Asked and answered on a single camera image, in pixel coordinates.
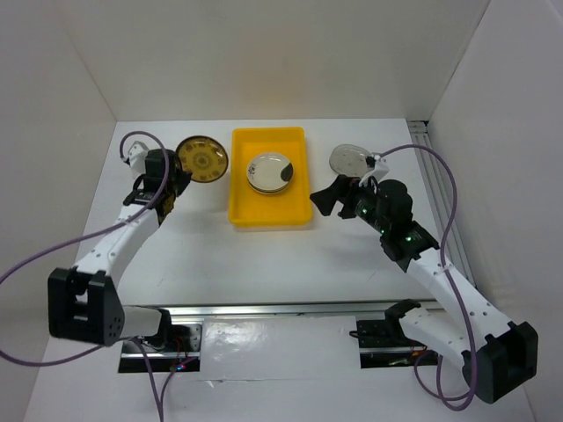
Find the aluminium rail right side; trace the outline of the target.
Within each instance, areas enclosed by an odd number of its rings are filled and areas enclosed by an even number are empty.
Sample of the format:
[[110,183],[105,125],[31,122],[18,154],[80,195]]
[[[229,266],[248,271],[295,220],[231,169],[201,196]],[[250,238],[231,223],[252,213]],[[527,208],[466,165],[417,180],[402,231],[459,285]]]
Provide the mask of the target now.
[[[424,120],[408,120],[406,122],[413,144],[432,148],[428,134],[428,123]],[[439,237],[442,237],[450,218],[452,205],[452,188],[450,178],[443,165],[431,153],[416,149],[417,156],[424,185],[428,195],[431,197],[430,203],[433,217],[438,227]],[[475,285],[472,270],[465,253],[461,236],[457,225],[453,222],[446,240],[446,255],[455,265],[456,269],[465,278]]]

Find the cream plate black brushstroke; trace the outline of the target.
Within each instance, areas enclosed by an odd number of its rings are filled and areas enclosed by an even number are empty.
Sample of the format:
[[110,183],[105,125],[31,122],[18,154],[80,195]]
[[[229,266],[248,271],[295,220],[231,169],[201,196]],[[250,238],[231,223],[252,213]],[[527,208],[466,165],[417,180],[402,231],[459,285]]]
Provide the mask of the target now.
[[255,156],[246,167],[246,178],[260,189],[273,190],[290,184],[294,166],[283,154],[266,152]]

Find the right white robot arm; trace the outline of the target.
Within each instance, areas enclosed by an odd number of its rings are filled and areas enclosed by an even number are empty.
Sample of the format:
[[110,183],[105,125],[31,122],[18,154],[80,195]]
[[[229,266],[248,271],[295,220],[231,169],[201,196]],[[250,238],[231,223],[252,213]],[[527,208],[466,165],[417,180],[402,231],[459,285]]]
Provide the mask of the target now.
[[412,340],[460,369],[470,392],[493,404],[537,373],[537,331],[496,309],[444,255],[436,239],[413,218],[413,200],[397,180],[362,182],[339,175],[312,203],[328,216],[359,218],[379,234],[384,254],[418,281],[450,316],[444,322],[415,300],[385,312],[384,335],[394,345]]

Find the yellow patterned plate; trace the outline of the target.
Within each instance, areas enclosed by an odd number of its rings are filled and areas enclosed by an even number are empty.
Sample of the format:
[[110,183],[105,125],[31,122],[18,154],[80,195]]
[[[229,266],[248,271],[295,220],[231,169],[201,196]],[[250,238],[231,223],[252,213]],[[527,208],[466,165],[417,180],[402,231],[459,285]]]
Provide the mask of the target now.
[[224,146],[206,135],[194,135],[176,148],[182,170],[196,183],[213,183],[228,170],[229,157]]
[[252,184],[250,184],[250,187],[251,187],[251,189],[252,189],[254,192],[256,192],[256,193],[258,193],[258,194],[274,195],[274,194],[282,193],[282,192],[286,191],[286,190],[288,189],[289,185],[287,185],[287,186],[282,186],[281,188],[273,189],[273,190],[260,189],[260,188],[258,188],[257,186],[254,186],[254,185],[252,185]]

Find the yellow plastic bin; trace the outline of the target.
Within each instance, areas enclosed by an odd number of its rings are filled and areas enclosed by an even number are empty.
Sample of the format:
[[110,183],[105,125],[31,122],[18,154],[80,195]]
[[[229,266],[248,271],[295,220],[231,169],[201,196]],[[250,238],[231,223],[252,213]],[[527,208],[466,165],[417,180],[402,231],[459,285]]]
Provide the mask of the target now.
[[[289,185],[278,193],[259,193],[247,167],[263,153],[279,153],[293,166]],[[229,221],[238,227],[298,226],[312,218],[304,131],[300,127],[237,128],[232,132]]]

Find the clear grey plastic plate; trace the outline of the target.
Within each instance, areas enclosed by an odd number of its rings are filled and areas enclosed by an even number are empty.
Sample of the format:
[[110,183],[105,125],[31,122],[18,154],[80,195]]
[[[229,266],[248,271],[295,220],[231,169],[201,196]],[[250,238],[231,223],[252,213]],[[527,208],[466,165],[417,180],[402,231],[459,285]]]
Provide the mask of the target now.
[[341,144],[333,149],[329,157],[329,166],[339,175],[361,178],[370,170],[368,157],[369,152],[362,147]]

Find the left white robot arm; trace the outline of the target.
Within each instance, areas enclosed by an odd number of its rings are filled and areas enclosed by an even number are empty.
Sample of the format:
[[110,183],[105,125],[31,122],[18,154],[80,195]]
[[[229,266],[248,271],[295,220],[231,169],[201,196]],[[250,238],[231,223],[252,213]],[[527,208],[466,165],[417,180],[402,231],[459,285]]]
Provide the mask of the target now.
[[122,203],[118,229],[105,234],[70,269],[56,268],[48,277],[48,328],[51,336],[97,346],[111,346],[124,335],[126,312],[117,285],[143,244],[171,213],[191,174],[178,155],[152,149]]

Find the white front cover board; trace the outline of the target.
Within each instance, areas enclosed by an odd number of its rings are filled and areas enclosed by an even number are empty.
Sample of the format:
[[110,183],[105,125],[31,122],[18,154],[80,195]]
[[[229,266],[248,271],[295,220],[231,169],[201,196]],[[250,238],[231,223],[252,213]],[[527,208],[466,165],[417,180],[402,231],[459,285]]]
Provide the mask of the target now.
[[210,381],[310,380],[359,372],[351,316],[214,319],[203,326],[200,375]]

